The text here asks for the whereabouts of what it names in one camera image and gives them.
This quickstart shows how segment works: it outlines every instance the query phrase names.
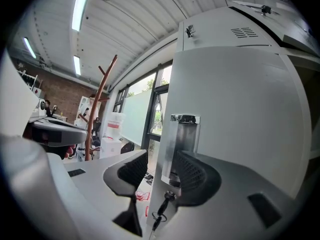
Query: desk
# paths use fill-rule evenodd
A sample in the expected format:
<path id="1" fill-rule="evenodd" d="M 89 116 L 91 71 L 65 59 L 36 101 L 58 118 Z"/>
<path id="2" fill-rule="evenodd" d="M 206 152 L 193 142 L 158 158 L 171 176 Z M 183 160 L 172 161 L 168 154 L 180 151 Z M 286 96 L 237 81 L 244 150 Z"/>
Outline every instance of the desk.
<path id="1" fill-rule="evenodd" d="M 61 121 L 67 121 L 67 119 L 68 119 L 68 117 L 66 117 L 66 116 L 61 116 L 61 115 L 59 115 L 59 114 L 53 114 L 52 115 L 52 117 L 53 118 L 56 118 L 56 119 L 58 119 L 58 120 L 61 120 Z"/>

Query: person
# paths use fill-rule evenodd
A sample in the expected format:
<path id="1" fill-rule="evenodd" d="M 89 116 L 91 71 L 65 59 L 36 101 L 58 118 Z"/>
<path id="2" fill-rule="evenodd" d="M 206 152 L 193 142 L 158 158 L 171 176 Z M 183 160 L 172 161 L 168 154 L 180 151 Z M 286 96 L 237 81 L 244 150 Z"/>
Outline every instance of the person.
<path id="1" fill-rule="evenodd" d="M 95 97 L 96 97 L 95 94 L 91 94 L 89 97 L 89 103 L 83 104 L 82 107 L 80 108 L 79 114 L 77 115 L 77 122 L 75 124 L 76 126 L 83 128 L 83 129 L 87 129 L 88 121 L 89 121 L 90 114 L 92 113 L 92 105 L 94 104 Z M 98 110 L 95 109 L 94 115 L 93 115 L 93 120 L 96 120 L 98 118 L 98 116 L 99 116 Z M 85 150 L 85 143 L 81 143 L 78 147 L 78 150 L 84 151 Z M 76 155 L 76 152 L 73 152 L 73 154 L 69 155 L 68 158 L 72 159 L 75 155 Z"/>
<path id="2" fill-rule="evenodd" d="M 52 118 L 52 115 L 54 112 L 51 113 L 50 111 L 50 101 L 48 99 L 45 100 L 45 111 L 46 111 L 46 116 L 49 118 Z"/>

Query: fluorescent tube light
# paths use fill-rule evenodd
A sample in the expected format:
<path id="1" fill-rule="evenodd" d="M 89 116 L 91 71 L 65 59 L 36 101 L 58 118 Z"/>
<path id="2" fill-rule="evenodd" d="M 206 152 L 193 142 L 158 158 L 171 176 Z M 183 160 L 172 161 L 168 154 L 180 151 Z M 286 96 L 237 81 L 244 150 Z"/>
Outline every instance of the fluorescent tube light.
<path id="1" fill-rule="evenodd" d="M 34 51 L 32 50 L 32 48 L 31 48 L 31 46 L 30 46 L 30 43 L 29 43 L 28 38 L 24 37 L 24 38 L 23 38 L 23 41 L 24 41 L 24 43 L 25 43 L 25 46 L 28 48 L 31 56 L 32 56 L 34 59 L 36 59 L 37 57 L 36 57 Z"/>
<path id="2" fill-rule="evenodd" d="M 80 72 L 80 58 L 78 56 L 73 56 L 73 62 L 74 62 L 74 68 L 75 68 L 75 73 L 79 76 L 81 76 Z"/>
<path id="3" fill-rule="evenodd" d="M 84 9 L 87 0 L 75 0 L 72 16 L 72 29 L 80 31 L 82 16 L 84 14 Z"/>

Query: black rectangular slot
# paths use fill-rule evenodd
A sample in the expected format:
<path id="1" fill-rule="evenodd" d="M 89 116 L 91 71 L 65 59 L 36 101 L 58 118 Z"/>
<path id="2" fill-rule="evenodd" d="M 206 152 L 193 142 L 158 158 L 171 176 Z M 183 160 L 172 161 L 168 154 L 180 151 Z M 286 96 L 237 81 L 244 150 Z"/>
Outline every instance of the black rectangular slot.
<path id="1" fill-rule="evenodd" d="M 77 176 L 77 175 L 80 175 L 80 174 L 84 174 L 86 171 L 83 170 L 83 169 L 76 169 L 76 170 L 71 170 L 71 171 L 68 171 L 68 174 L 70 177 L 74 177 L 74 176 Z"/>
<path id="2" fill-rule="evenodd" d="M 278 220 L 281 219 L 281 215 L 276 208 L 266 199 L 261 193 L 249 195 L 249 202 L 252 204 L 256 213 L 259 215 L 266 228 L 269 228 Z"/>

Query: white corrugated ceiling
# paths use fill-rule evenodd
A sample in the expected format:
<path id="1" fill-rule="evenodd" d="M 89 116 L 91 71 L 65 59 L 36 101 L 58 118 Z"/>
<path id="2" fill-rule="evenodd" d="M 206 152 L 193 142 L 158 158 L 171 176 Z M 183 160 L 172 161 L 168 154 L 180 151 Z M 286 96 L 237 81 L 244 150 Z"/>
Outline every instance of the white corrugated ceiling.
<path id="1" fill-rule="evenodd" d="M 276 6 L 276 0 L 236 1 Z M 102 78 L 98 66 L 106 70 L 113 56 L 118 54 L 107 85 L 114 83 L 147 49 L 176 32 L 179 22 L 227 5 L 226 0 L 87 0 L 77 36 L 76 54 L 72 54 L 70 33 L 74 2 L 35 1 L 21 21 L 10 52 L 35 65 L 42 57 L 49 68 L 75 78 L 73 55 L 77 55 L 80 57 L 81 79 L 92 84 L 98 84 Z M 36 60 L 22 42 L 25 36 L 37 54 Z"/>

